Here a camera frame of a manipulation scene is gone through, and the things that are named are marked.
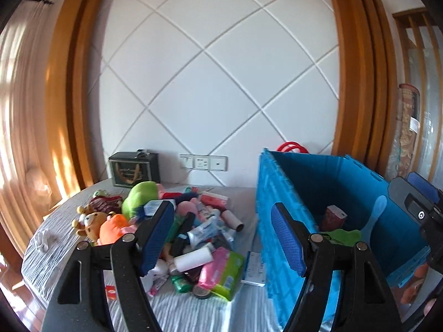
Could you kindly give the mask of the toothpaste tube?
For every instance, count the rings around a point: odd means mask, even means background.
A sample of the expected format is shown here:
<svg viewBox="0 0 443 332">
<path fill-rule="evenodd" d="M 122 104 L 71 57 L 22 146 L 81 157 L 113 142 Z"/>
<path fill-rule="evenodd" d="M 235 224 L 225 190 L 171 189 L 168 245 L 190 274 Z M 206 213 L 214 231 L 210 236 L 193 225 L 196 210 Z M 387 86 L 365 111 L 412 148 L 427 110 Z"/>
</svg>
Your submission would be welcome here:
<svg viewBox="0 0 443 332">
<path fill-rule="evenodd" d="M 199 226 L 187 232 L 187 234 L 189 237 L 189 244 L 192 249 L 207 239 L 215 237 L 218 234 L 217 216 L 211 217 L 206 222 L 201 223 Z"/>
</svg>

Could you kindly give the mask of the white crumpled glove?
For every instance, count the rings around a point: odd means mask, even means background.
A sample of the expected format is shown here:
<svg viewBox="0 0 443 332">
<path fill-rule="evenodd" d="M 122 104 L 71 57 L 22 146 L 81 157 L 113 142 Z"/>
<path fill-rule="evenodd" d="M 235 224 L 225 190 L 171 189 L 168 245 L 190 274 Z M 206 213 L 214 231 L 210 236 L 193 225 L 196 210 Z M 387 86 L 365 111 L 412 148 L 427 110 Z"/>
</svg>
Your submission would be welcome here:
<svg viewBox="0 0 443 332">
<path fill-rule="evenodd" d="M 37 232 L 34 236 L 34 246 L 39 253 L 47 253 L 57 236 L 47 229 Z"/>
</svg>

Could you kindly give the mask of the white wall socket panel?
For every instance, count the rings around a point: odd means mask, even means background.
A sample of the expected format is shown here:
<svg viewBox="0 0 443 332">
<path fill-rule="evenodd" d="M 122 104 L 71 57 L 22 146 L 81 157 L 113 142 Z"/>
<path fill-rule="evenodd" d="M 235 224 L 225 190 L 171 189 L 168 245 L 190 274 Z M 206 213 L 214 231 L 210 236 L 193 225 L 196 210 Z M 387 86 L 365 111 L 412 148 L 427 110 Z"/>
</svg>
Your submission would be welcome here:
<svg viewBox="0 0 443 332">
<path fill-rule="evenodd" d="M 182 169 L 211 172 L 228 171 L 228 158 L 226 156 L 180 154 L 179 164 Z"/>
</svg>

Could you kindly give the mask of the light green plush toy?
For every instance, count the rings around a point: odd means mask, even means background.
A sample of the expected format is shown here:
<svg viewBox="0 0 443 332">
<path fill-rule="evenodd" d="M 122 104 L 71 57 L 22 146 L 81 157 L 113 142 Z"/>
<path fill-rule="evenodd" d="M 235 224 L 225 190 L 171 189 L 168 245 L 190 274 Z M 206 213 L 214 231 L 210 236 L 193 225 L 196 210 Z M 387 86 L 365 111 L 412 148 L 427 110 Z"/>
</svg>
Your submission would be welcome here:
<svg viewBox="0 0 443 332">
<path fill-rule="evenodd" d="M 147 202 L 158 199 L 158 185 L 153 181 L 143 181 L 132 187 L 122 203 L 122 214 L 127 220 L 136 215 L 136 209 Z"/>
</svg>

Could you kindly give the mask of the dark red box in crate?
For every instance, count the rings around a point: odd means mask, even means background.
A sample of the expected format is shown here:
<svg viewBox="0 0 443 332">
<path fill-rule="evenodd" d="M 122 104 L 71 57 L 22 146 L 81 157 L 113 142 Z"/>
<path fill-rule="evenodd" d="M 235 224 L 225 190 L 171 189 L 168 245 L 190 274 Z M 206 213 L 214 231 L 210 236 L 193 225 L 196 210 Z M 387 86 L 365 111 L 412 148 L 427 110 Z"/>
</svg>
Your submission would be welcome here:
<svg viewBox="0 0 443 332">
<path fill-rule="evenodd" d="M 329 205 L 324 214 L 321 230 L 330 232 L 335 229 L 340 229 L 345 223 L 348 215 L 339 207 L 335 205 Z"/>
</svg>

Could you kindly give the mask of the blue plastic crate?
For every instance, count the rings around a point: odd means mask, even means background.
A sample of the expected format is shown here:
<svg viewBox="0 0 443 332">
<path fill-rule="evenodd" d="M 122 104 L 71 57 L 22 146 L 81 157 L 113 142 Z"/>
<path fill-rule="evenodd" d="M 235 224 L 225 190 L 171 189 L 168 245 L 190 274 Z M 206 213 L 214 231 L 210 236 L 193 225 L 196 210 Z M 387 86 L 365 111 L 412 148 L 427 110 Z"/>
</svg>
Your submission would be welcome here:
<svg viewBox="0 0 443 332">
<path fill-rule="evenodd" d="M 349 156 L 262 151 L 256 190 L 257 232 L 267 270 L 267 293 L 280 326 L 290 318 L 303 278 L 290 268 L 272 227 L 272 206 L 283 203 L 295 220 L 316 233 L 327 207 L 335 205 L 347 215 L 346 230 L 361 230 L 375 200 L 387 194 L 387 181 Z M 370 248 L 391 287 L 406 283 L 429 254 L 419 225 L 392 201 L 372 229 Z"/>
</svg>

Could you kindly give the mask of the dark tape roll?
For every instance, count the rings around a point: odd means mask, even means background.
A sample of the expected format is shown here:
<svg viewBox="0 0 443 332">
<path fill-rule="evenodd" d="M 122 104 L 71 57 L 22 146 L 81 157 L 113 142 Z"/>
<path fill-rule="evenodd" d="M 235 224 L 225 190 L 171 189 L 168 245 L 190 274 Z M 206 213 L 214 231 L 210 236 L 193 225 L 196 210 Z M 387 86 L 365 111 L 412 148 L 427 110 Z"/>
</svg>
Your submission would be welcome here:
<svg viewBox="0 0 443 332">
<path fill-rule="evenodd" d="M 197 297 L 197 299 L 200 300 L 205 300 L 212 295 L 210 290 L 202 288 L 200 285 L 193 286 L 192 294 L 194 295 L 194 297 Z"/>
</svg>

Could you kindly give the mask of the red lidded container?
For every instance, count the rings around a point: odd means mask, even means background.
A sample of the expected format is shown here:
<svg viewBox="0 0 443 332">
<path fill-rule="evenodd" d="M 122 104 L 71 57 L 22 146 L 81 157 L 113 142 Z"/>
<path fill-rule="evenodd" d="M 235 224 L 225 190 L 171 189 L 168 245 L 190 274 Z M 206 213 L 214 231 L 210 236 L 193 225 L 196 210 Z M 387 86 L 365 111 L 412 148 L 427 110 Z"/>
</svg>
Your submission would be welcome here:
<svg viewBox="0 0 443 332">
<path fill-rule="evenodd" d="M 299 153 L 302 153 L 302 154 L 308 154 L 309 153 L 309 151 L 304 146 L 302 146 L 298 142 L 293 142 L 293 141 L 288 141 L 288 142 L 282 143 L 277 148 L 277 151 L 278 152 L 298 151 Z"/>
</svg>

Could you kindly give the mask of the red patterned pouch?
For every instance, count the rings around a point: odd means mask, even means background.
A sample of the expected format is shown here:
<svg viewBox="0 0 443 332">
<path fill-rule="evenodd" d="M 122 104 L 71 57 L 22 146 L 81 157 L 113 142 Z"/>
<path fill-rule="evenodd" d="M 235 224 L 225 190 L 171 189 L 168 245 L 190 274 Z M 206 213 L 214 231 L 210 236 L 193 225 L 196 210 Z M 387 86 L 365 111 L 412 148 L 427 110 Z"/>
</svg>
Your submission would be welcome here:
<svg viewBox="0 0 443 332">
<path fill-rule="evenodd" d="M 89 202 L 89 207 L 93 211 L 104 212 L 106 214 L 121 214 L 123 198 L 121 196 L 96 196 Z"/>
</svg>

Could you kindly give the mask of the brown teddy bear plush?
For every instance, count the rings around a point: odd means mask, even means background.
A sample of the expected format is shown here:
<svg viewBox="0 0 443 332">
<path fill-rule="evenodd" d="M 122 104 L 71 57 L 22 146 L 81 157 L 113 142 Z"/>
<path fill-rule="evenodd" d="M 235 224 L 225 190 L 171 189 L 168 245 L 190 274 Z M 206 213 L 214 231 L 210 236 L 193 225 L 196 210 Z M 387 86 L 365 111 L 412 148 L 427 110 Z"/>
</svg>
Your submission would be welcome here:
<svg viewBox="0 0 443 332">
<path fill-rule="evenodd" d="M 77 219 L 72 220 L 71 227 L 77 235 L 87 237 L 96 243 L 99 239 L 100 228 L 106 222 L 104 212 L 94 211 L 89 205 L 77 207 Z"/>
</svg>

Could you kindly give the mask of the white paper roll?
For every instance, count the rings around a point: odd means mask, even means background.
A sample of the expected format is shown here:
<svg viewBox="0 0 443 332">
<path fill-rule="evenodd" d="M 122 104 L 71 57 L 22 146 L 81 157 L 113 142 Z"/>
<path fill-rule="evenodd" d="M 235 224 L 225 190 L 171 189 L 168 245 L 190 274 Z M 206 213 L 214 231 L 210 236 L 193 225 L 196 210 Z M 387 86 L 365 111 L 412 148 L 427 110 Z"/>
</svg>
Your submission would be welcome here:
<svg viewBox="0 0 443 332">
<path fill-rule="evenodd" d="M 202 247 L 190 253 L 175 257 L 173 264 L 175 264 L 178 272 L 185 272 L 210 263 L 211 261 L 213 261 L 211 250 L 208 247 Z"/>
</svg>

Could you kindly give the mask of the beige curtain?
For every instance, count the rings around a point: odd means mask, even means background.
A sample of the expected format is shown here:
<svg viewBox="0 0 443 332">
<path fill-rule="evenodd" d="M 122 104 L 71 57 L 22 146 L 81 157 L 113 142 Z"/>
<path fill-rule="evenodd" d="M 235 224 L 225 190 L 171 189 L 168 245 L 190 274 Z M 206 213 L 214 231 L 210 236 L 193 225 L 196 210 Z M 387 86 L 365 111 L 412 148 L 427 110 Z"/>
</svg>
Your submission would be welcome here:
<svg viewBox="0 0 443 332">
<path fill-rule="evenodd" d="M 18 254 L 68 197 L 50 152 L 46 83 L 60 7 L 22 0 L 1 31 L 1 226 Z"/>
</svg>

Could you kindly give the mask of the rolled patterned mat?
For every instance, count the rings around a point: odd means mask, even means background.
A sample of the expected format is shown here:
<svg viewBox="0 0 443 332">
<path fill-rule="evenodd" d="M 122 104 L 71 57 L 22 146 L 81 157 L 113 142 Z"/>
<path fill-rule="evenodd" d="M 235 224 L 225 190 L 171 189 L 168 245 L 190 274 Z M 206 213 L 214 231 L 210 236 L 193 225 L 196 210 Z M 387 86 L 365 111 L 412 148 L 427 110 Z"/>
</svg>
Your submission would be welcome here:
<svg viewBox="0 0 443 332">
<path fill-rule="evenodd" d="M 399 86 L 398 97 L 396 130 L 385 172 L 388 181 L 395 177 L 406 177 L 411 171 L 420 130 L 419 90 L 403 83 Z"/>
</svg>

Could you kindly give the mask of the black gift bag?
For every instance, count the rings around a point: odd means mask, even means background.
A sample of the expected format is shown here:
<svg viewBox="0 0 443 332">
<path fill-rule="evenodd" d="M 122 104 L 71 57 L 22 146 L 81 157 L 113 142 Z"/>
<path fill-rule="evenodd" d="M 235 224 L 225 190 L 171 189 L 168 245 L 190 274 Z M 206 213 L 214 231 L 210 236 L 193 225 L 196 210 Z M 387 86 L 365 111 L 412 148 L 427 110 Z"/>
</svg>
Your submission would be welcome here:
<svg viewBox="0 0 443 332">
<path fill-rule="evenodd" d="M 108 158 L 113 185 L 131 188 L 140 182 L 160 183 L 158 153 L 139 149 L 120 151 Z"/>
</svg>

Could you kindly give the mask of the pink green wipes pack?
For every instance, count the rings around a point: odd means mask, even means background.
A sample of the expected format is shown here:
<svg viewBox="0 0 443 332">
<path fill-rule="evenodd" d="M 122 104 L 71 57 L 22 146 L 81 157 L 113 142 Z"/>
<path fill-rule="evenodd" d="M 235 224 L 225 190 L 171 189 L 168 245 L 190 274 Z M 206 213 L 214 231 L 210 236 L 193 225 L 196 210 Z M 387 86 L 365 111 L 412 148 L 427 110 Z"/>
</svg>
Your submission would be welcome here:
<svg viewBox="0 0 443 332">
<path fill-rule="evenodd" d="M 202 267 L 198 285 L 214 295 L 232 301 L 243 272 L 245 258 L 224 247 L 214 250 L 212 257 L 213 260 Z"/>
</svg>

